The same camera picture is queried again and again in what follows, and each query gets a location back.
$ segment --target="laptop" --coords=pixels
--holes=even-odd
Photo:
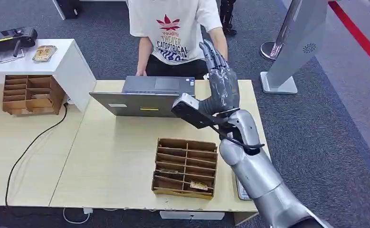
[[[195,94],[193,77],[128,76],[121,93],[89,94],[116,116],[176,117],[172,104],[182,94]]]

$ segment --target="person's arm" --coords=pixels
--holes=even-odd
[[[152,44],[148,37],[140,38],[139,42],[139,60],[137,61],[136,76],[147,76],[146,67],[148,58],[151,54]]]
[[[228,60],[227,39],[225,39],[222,27],[213,28],[209,31],[214,47],[220,52],[225,60]]]
[[[143,27],[145,18],[142,16],[141,1],[129,0],[128,7],[130,34],[134,37],[140,37],[136,76],[147,76],[145,71],[151,54],[152,43],[147,36],[146,29]]]
[[[215,0],[199,0],[196,21],[210,34],[214,46],[228,60],[227,40],[222,30],[218,7]]]

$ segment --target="cardboard compartment box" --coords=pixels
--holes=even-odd
[[[215,143],[158,139],[152,191],[212,199],[217,171]]]
[[[3,111],[9,114],[59,114],[65,92],[52,75],[6,75]]]

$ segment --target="small package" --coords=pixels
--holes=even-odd
[[[203,183],[203,182],[196,182],[196,181],[191,181],[190,182],[190,187],[193,188],[193,189],[200,189],[200,190],[209,190],[207,184]]]
[[[39,46],[32,60],[37,62],[48,62],[56,50],[57,47],[53,45]]]

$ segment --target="person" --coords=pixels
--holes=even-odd
[[[234,9],[234,3],[236,0],[221,0],[220,6],[220,19],[223,25],[223,31],[225,35],[234,36],[237,34],[235,29],[232,29],[232,10]]]
[[[137,76],[208,73],[200,25],[227,60],[228,48],[215,0],[129,0],[130,34],[140,37]]]

